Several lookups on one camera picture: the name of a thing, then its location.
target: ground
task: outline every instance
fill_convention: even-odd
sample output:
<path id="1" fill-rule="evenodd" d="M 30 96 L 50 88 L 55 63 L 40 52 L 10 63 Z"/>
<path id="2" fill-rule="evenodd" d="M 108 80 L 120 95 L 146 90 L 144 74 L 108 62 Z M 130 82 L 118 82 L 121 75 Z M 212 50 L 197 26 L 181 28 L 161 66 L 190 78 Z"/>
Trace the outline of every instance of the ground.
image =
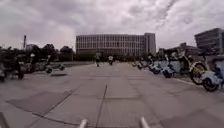
<path id="1" fill-rule="evenodd" d="M 223 128 L 224 93 L 165 79 L 127 63 L 26 75 L 0 85 L 0 111 L 10 128 Z"/>

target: person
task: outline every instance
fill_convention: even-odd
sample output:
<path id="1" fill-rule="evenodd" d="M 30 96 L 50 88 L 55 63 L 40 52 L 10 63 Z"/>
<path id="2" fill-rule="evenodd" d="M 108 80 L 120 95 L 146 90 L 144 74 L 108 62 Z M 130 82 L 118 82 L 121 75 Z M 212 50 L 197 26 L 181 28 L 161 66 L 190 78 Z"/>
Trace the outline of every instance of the person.
<path id="1" fill-rule="evenodd" d="M 95 59 L 96 59 L 96 65 L 97 65 L 97 67 L 99 67 L 100 55 L 99 54 L 96 54 Z"/>
<path id="2" fill-rule="evenodd" d="M 112 65 L 114 57 L 113 56 L 109 56 L 108 59 L 109 59 L 109 64 Z"/>

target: bicycle wheel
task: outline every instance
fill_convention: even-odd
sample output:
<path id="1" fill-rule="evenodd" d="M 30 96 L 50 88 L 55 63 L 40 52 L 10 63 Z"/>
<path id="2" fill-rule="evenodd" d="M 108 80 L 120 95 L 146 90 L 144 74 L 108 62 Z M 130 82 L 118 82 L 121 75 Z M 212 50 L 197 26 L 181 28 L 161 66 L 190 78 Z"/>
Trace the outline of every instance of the bicycle wheel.
<path id="1" fill-rule="evenodd" d="M 190 79 L 196 85 L 202 85 L 203 81 L 201 79 L 202 73 L 207 70 L 203 63 L 197 63 L 192 71 L 190 72 Z"/>
<path id="2" fill-rule="evenodd" d="M 215 92 L 218 89 L 219 85 L 213 84 L 211 79 L 206 78 L 205 80 L 203 80 L 203 87 L 208 92 Z"/>

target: tree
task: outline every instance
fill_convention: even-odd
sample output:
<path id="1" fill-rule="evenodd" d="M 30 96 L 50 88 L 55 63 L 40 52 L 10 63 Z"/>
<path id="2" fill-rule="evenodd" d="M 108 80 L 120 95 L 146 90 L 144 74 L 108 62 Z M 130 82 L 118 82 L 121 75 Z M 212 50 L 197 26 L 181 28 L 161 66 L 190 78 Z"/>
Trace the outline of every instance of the tree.
<path id="1" fill-rule="evenodd" d="M 46 44 L 42 48 L 42 57 L 47 58 L 48 55 L 51 55 L 53 59 L 56 57 L 56 51 L 53 44 Z"/>
<path id="2" fill-rule="evenodd" d="M 59 57 L 60 61 L 72 61 L 73 58 L 74 58 L 74 51 L 72 50 L 72 48 L 68 46 L 63 46 L 60 49 L 60 57 Z"/>

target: building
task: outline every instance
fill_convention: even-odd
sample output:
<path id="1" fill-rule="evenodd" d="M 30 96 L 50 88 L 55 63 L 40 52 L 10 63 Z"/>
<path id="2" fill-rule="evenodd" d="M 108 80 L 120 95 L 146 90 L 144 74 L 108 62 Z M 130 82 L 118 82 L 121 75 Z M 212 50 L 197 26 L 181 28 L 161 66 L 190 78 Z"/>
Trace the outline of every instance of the building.
<path id="1" fill-rule="evenodd" d="M 141 56 L 144 53 L 156 54 L 154 33 L 144 35 L 102 34 L 76 36 L 76 52 L 121 56 Z"/>
<path id="2" fill-rule="evenodd" d="M 198 55 L 202 52 L 201 49 L 194 47 L 194 46 L 187 45 L 187 43 L 181 43 L 177 47 L 167 49 L 167 50 L 165 50 L 165 53 L 171 53 L 173 51 L 175 51 L 177 53 L 181 53 L 184 51 L 186 53 L 186 55 Z"/>
<path id="3" fill-rule="evenodd" d="M 206 53 L 222 54 L 224 33 L 221 28 L 214 28 L 195 35 L 197 47 Z"/>

